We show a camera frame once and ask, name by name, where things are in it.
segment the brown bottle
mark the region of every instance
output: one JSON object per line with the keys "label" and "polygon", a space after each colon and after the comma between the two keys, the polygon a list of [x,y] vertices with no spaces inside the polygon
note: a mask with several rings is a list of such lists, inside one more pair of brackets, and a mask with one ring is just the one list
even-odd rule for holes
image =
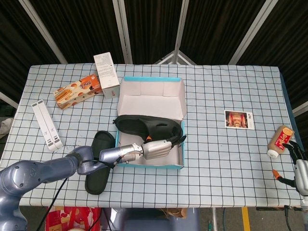
{"label": "brown bottle", "polygon": [[268,155],[277,158],[279,154],[283,153],[285,147],[282,144],[288,143],[293,134],[294,131],[286,125],[280,126],[268,144]]}

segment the white bottle cap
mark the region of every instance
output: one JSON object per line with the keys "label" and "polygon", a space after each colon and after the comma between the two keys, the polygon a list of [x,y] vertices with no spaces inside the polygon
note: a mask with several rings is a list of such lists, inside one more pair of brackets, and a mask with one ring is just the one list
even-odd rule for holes
{"label": "white bottle cap", "polygon": [[276,152],[275,150],[269,149],[269,150],[268,150],[268,155],[269,155],[271,158],[277,158],[277,157],[279,156],[279,153]]}

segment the black slide sandal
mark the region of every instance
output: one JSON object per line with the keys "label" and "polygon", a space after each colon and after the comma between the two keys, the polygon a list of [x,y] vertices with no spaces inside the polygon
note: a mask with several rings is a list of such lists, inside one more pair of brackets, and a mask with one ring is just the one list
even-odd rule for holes
{"label": "black slide sandal", "polygon": [[[91,145],[94,159],[98,160],[100,158],[101,150],[114,148],[115,143],[114,137],[108,131],[98,131]],[[101,194],[106,187],[109,173],[110,167],[104,167],[87,175],[85,181],[86,191],[92,195]]]}

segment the bottle label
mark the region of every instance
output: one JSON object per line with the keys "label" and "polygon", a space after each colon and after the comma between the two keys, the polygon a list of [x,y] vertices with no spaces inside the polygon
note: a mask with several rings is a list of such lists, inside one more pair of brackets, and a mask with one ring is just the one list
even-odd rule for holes
{"label": "bottle label", "polygon": [[292,134],[293,134],[292,130],[290,130],[289,128],[284,128],[280,133],[278,139],[276,140],[275,145],[281,150],[284,150],[285,147],[282,144],[288,143],[292,137]]}

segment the grid pattern tablecloth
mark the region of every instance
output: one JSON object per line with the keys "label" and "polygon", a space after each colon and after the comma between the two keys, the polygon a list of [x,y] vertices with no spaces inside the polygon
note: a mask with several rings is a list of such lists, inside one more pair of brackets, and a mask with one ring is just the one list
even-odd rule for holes
{"label": "grid pattern tablecloth", "polygon": [[[115,65],[123,76],[180,77],[186,86],[185,167],[181,170],[116,167],[105,191],[90,195],[85,176],[70,177],[55,205],[95,207],[199,207],[298,205],[299,194],[274,180],[271,170],[294,177],[289,154],[267,156],[281,124],[290,125],[280,73],[265,66]],[[0,168],[19,160],[46,161],[91,145],[98,130],[114,136],[118,99],[96,95],[64,111],[53,91],[97,73],[94,64],[40,65],[29,70]],[[51,153],[31,104],[43,99],[64,147]],[[255,130],[226,129],[224,110],[253,112]],[[62,181],[42,184],[21,205],[49,205]]]}

